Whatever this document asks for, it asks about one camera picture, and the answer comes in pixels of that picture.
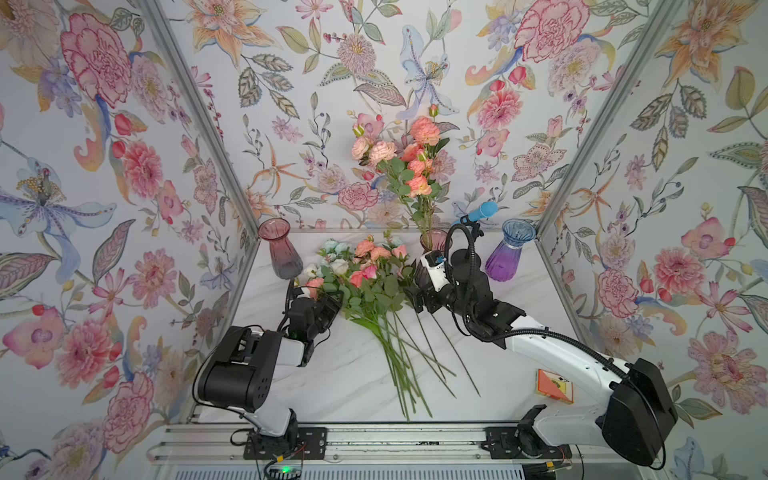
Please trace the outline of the coral pink rose spray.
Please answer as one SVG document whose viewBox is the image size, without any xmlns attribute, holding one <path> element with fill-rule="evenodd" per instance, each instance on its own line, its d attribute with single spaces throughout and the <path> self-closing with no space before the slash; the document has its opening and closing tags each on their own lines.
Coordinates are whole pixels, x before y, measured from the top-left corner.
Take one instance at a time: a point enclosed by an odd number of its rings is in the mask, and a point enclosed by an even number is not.
<svg viewBox="0 0 768 480">
<path fill-rule="evenodd" d="M 408 181 L 403 181 L 408 187 L 406 199 L 412 221 L 422 233 L 433 228 L 433 217 L 436 210 L 436 196 L 440 193 L 441 186 L 432 178 L 433 161 L 425 153 L 419 154 L 407 164 L 407 172 L 413 176 Z"/>
</svg>

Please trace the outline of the pale pink peony stem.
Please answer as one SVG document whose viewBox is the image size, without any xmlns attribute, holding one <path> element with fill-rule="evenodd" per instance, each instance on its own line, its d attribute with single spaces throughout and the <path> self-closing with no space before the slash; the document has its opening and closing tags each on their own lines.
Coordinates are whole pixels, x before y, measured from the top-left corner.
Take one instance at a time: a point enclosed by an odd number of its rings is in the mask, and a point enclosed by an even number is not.
<svg viewBox="0 0 768 480">
<path fill-rule="evenodd" d="M 376 172 L 383 174 L 387 181 L 388 190 L 397 197 L 408 213 L 404 202 L 401 200 L 400 188 L 402 184 L 398 179 L 398 174 L 404 170 L 404 163 L 401 158 L 411 141 L 406 144 L 401 153 L 398 153 L 397 145 L 394 142 L 375 138 L 373 130 L 367 129 L 360 123 L 353 126 L 353 133 L 355 142 L 351 150 L 352 157 L 361 167 L 372 167 Z"/>
</svg>

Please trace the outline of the coral pink carnation stem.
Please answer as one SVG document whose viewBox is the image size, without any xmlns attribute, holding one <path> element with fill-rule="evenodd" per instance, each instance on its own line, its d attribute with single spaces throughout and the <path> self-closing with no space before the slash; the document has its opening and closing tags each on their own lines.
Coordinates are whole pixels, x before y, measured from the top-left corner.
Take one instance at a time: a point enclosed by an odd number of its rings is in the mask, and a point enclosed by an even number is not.
<svg viewBox="0 0 768 480">
<path fill-rule="evenodd" d="M 407 145 L 403 159 L 408 164 L 419 154 L 425 153 L 433 161 L 432 178 L 437 182 L 445 182 L 454 170 L 444 152 L 448 139 L 442 137 L 440 126 L 435 121 L 437 113 L 436 106 L 432 105 L 427 116 L 413 122 L 409 132 L 411 143 Z"/>
</svg>

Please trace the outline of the single pink rose stem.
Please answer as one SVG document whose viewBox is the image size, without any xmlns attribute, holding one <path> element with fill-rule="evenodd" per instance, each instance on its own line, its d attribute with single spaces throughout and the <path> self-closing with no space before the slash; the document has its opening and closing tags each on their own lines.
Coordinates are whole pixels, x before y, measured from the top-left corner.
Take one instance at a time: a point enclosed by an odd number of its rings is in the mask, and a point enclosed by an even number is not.
<svg viewBox="0 0 768 480">
<path fill-rule="evenodd" d="M 401 158 L 404 170 L 398 174 L 401 181 L 401 200 L 411 220 L 424 233 L 433 228 L 437 200 L 444 193 L 437 146 L 413 143 Z"/>
</svg>

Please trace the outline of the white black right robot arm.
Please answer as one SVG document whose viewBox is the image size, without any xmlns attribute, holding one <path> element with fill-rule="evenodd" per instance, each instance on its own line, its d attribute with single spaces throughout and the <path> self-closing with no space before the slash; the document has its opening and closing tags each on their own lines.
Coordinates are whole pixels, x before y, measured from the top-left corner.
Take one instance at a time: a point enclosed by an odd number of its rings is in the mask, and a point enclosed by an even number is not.
<svg viewBox="0 0 768 480">
<path fill-rule="evenodd" d="M 607 447 L 634 465 L 663 469 L 678 415 L 658 367 L 603 355 L 495 298 L 475 249 L 481 234 L 475 222 L 453 225 L 440 240 L 424 234 L 408 296 L 416 312 L 444 309 L 462 334 L 534 360 L 592 399 L 584 407 L 532 406 L 516 422 L 521 450 Z"/>
</svg>

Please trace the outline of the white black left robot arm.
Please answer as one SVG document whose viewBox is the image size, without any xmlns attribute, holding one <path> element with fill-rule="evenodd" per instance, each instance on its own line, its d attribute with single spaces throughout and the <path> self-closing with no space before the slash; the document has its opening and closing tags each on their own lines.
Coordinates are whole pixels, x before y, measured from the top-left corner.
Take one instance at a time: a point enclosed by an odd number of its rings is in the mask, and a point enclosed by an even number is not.
<svg viewBox="0 0 768 480">
<path fill-rule="evenodd" d="M 278 366 L 307 366 L 317 337 L 331 329 L 343 299 L 341 292 L 289 287 L 283 318 L 275 330 L 230 327 L 196 374 L 195 403 L 245 421 L 250 426 L 246 451 L 254 459 L 286 460 L 313 452 L 309 446 L 319 437 L 301 432 L 296 413 L 271 394 L 271 386 Z"/>
</svg>

